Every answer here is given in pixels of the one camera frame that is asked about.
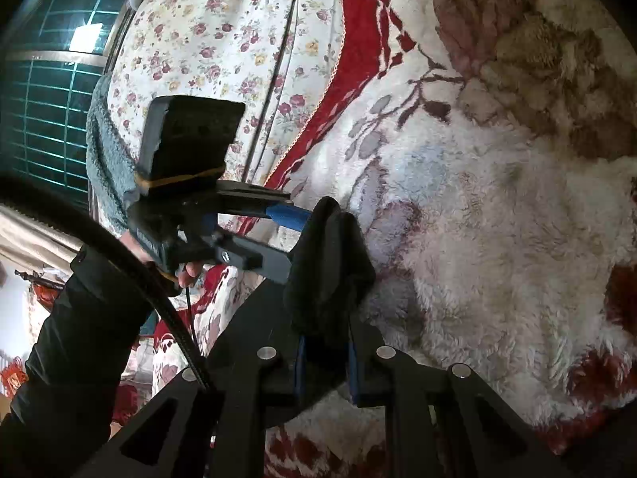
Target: person's arm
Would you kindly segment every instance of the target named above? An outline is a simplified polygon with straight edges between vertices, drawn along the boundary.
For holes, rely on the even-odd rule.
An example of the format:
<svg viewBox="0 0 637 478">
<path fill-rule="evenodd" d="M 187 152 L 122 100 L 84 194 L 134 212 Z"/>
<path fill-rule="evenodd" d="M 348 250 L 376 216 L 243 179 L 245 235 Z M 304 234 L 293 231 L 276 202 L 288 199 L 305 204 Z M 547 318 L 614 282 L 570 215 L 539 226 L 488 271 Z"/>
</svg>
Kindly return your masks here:
<svg viewBox="0 0 637 478">
<path fill-rule="evenodd" d="M 71 269 L 0 425 L 0 476 L 71 476 L 108 440 L 120 375 L 151 309 L 91 249 Z"/>
</svg>

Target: black cable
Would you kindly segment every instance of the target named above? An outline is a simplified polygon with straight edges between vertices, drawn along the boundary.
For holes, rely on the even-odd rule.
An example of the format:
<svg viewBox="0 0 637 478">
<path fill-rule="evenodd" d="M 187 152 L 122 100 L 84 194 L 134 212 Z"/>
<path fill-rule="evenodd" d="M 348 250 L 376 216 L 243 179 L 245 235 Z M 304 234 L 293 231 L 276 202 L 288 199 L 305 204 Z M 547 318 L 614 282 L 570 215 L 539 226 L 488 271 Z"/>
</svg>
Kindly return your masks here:
<svg viewBox="0 0 637 478">
<path fill-rule="evenodd" d="M 0 202 L 28 217 L 77 237 L 106 257 L 120 270 L 123 278 L 128 277 L 135 282 L 143 297 L 166 322 L 202 388 L 205 391 L 215 389 L 199 347 L 193 344 L 188 329 L 163 288 L 152 273 L 118 239 L 86 213 L 76 210 L 48 189 L 4 171 L 0 172 Z"/>
<path fill-rule="evenodd" d="M 190 290 L 186 287 L 186 303 L 188 305 L 188 320 L 190 322 L 190 334 L 192 335 L 192 341 L 199 350 L 199 343 L 197 343 L 197 334 L 195 333 L 195 318 L 192 314 L 192 306 L 190 305 Z"/>
</svg>

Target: triangular cutout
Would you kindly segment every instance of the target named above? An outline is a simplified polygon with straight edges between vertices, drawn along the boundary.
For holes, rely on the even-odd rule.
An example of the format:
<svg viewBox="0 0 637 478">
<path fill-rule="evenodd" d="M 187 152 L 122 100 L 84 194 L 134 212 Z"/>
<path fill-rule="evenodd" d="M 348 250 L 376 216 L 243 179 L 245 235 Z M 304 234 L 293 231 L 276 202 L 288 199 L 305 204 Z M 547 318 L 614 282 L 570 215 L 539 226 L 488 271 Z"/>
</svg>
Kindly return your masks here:
<svg viewBox="0 0 637 478">
<path fill-rule="evenodd" d="M 122 444 L 122 454 L 146 465 L 156 465 L 176 411 L 177 400 L 167 399 Z"/>
<path fill-rule="evenodd" d="M 520 435 L 483 397 L 476 397 L 475 404 L 492 461 L 503 462 L 527 451 L 527 445 Z"/>
</svg>

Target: bright white light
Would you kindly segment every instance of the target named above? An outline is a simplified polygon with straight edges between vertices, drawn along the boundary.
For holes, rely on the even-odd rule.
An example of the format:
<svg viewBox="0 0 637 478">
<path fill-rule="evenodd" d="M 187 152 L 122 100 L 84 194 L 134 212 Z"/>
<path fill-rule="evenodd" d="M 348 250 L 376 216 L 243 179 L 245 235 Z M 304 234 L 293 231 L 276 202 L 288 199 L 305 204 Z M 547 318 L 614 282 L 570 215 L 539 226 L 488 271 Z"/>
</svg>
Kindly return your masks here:
<svg viewBox="0 0 637 478">
<path fill-rule="evenodd" d="M 93 53 L 93 50 L 95 50 L 95 43 L 97 43 L 98 37 L 100 37 L 101 30 L 101 23 L 82 25 L 81 27 L 76 28 L 71 44 L 69 45 L 69 50 L 72 52 Z"/>
</svg>

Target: silver screw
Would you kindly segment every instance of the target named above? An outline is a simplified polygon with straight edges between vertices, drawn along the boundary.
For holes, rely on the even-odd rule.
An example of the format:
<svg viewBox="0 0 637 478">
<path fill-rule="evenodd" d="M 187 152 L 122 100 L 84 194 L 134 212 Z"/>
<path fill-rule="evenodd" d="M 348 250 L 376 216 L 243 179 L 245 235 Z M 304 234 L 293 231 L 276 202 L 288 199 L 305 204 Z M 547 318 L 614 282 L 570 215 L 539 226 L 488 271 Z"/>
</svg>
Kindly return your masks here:
<svg viewBox="0 0 637 478">
<path fill-rule="evenodd" d="M 276 356 L 276 349 L 274 347 L 261 347 L 257 351 L 259 359 L 269 360 Z"/>
<path fill-rule="evenodd" d="M 376 349 L 376 355 L 382 359 L 392 359 L 396 356 L 396 349 L 389 345 L 382 345 Z"/>
<path fill-rule="evenodd" d="M 197 378 L 195 377 L 195 373 L 192 371 L 192 368 L 190 367 L 184 370 L 184 373 L 182 373 L 182 377 L 189 383 L 197 380 Z"/>
<path fill-rule="evenodd" d="M 460 379 L 464 379 L 471 375 L 471 369 L 464 363 L 456 363 L 451 367 L 451 373 Z"/>
</svg>

